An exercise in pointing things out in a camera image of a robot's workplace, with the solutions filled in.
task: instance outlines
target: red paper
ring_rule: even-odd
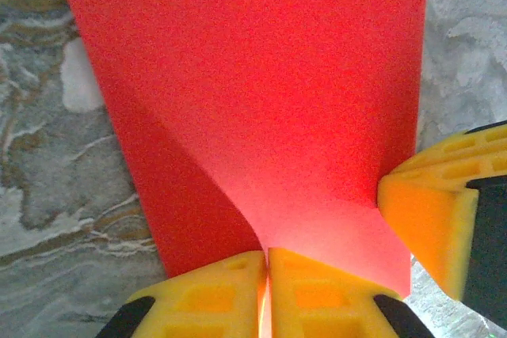
[[[69,1],[171,274],[260,242],[408,292],[375,191],[414,152],[425,0]]]

